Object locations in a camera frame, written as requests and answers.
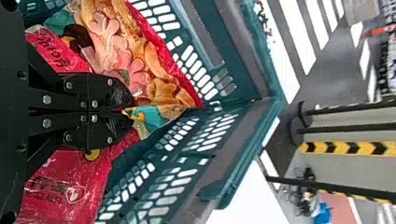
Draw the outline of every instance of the screw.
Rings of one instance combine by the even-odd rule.
[[[44,105],[50,105],[52,103],[52,98],[48,95],[43,96]]]
[[[68,90],[73,90],[73,83],[71,83],[71,82],[66,82],[66,88],[67,88]]]
[[[22,144],[17,146],[17,152],[18,153],[22,153],[22,152],[26,151],[26,149],[27,149],[27,146],[24,143],[22,143]]]
[[[18,72],[17,72],[17,77],[18,77],[20,80],[26,80],[26,78],[27,78],[27,73],[24,72],[24,71],[18,71]]]
[[[64,137],[64,140],[66,140],[66,142],[71,142],[71,141],[73,140],[73,136],[72,136],[70,133],[68,133],[68,134]]]
[[[52,125],[52,121],[50,119],[44,119],[43,120],[43,127],[44,128],[50,128],[51,125]]]
[[[96,115],[92,115],[92,122],[96,123],[98,121],[98,117]]]
[[[113,143],[113,138],[112,138],[112,137],[108,137],[108,138],[107,138],[107,142],[108,142],[109,144],[112,144],[112,143]]]
[[[97,101],[92,101],[92,107],[97,108],[98,107],[98,102]]]

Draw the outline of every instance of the red snack bag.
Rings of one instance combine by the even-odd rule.
[[[47,28],[37,25],[26,30],[26,40],[58,73],[89,72],[90,65],[76,55]]]

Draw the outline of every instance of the metal pole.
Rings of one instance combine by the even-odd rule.
[[[304,179],[295,178],[284,178],[274,177],[266,175],[265,178],[269,182],[275,182],[280,184],[287,184],[299,187],[306,187],[311,189],[318,189],[320,191],[326,191],[330,194],[344,194],[347,197],[354,197],[357,199],[363,199],[367,201],[373,201],[378,203],[393,203],[396,204],[396,192],[377,190],[377,189],[361,189],[355,187],[334,185],[329,183],[315,182]]]
[[[353,132],[375,132],[375,131],[394,131],[396,123],[362,124],[347,126],[331,126],[298,129],[297,133],[353,133]]]
[[[381,109],[381,108],[388,108],[394,106],[396,106],[396,100],[390,99],[387,101],[380,101],[378,103],[338,105],[338,106],[325,107],[318,110],[313,109],[313,110],[305,111],[304,114],[306,116],[315,116],[315,115],[324,115],[324,114],[344,113],[351,111]]]

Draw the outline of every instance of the floor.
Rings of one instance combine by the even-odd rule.
[[[214,212],[207,223],[313,223],[312,218],[294,215],[278,185],[258,178],[258,166],[269,175],[286,177],[294,177],[294,167],[305,167],[288,134],[299,102],[314,107],[375,101],[375,66],[383,39],[365,40],[361,34],[384,24],[381,18],[350,27],[342,0],[262,2],[273,29],[273,61],[289,106],[274,122],[261,161],[252,163],[232,204]]]
[[[289,55],[295,77],[298,80],[298,82],[289,85],[286,91],[284,89],[285,94],[288,94],[288,91],[292,89],[290,95],[293,95],[295,89],[297,89],[295,86],[300,86],[294,97],[287,96],[292,101],[288,100],[290,104],[285,110],[285,113],[279,117],[280,123],[276,132],[265,147],[279,175],[284,175],[287,172],[296,149],[296,146],[289,139],[288,129],[290,120],[296,116],[297,104],[299,102],[306,101],[314,107],[315,105],[345,105],[375,99],[375,69],[373,65],[377,64],[377,58],[379,58],[375,55],[379,55],[378,43],[381,40],[363,40],[360,38],[360,34],[371,27],[379,26],[382,24],[382,20],[366,21],[351,28],[347,25],[345,15],[341,19],[339,18],[339,14],[341,13],[337,10],[335,4],[337,1],[332,0],[331,6],[333,6],[333,13],[335,13],[337,22],[332,31],[323,4],[326,1],[306,1],[309,4],[318,2],[317,9],[319,12],[317,13],[313,12],[315,11],[315,6],[312,5],[309,7],[313,9],[310,9],[311,12],[308,12],[308,6],[305,0],[267,1],[274,17],[273,21],[276,22],[277,29]],[[289,13],[284,14],[285,7],[295,7],[292,2],[297,2],[298,8],[287,9]],[[285,16],[290,15],[292,17],[291,20],[297,21],[295,18],[298,16],[291,13],[293,10],[298,9],[301,11],[304,26],[297,27],[297,31],[306,29],[309,40],[304,45],[307,49],[310,49],[311,47],[309,46],[312,46],[314,52],[313,59],[309,59],[311,57],[309,53],[304,52],[302,49],[300,49],[302,56],[299,57],[299,50],[295,47],[296,45],[293,42],[292,36],[293,31],[296,29],[290,29],[289,23],[291,21],[288,23],[288,16]],[[325,35],[318,36],[321,36],[322,39],[324,38],[324,41],[317,38],[319,28],[314,29],[313,21],[317,23],[317,20],[323,20],[326,33]],[[295,38],[298,39],[299,45],[302,43],[300,40],[304,39],[301,36],[295,36]],[[274,58],[274,60],[285,61],[285,57]],[[293,73],[287,73],[284,76],[286,77],[283,79],[286,79],[288,82],[294,79]]]

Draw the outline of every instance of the colorful packaging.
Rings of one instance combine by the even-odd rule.
[[[119,78],[136,105],[122,114],[134,127],[95,161],[80,151],[56,151],[25,184],[16,223],[93,223],[112,162],[127,148],[177,119],[187,108],[204,107],[163,40],[123,0],[76,0],[26,31],[26,39],[58,73],[93,72]]]

